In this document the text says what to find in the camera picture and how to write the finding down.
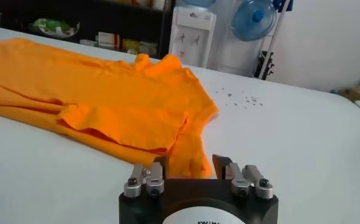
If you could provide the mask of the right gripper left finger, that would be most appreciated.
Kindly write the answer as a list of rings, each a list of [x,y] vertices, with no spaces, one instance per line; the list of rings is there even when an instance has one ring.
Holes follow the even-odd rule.
[[[137,198],[145,189],[150,197],[160,197],[165,189],[167,164],[166,156],[158,156],[155,157],[149,169],[144,168],[142,164],[134,165],[131,176],[123,187],[124,196]]]

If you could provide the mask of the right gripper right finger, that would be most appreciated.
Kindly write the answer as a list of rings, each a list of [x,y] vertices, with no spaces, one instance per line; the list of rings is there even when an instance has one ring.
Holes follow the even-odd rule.
[[[213,166],[216,177],[221,180],[229,180],[231,192],[239,197],[246,197],[250,190],[255,191],[258,198],[270,200],[273,198],[274,187],[270,181],[265,178],[257,166],[245,165],[240,168],[229,157],[217,154],[212,155]]]

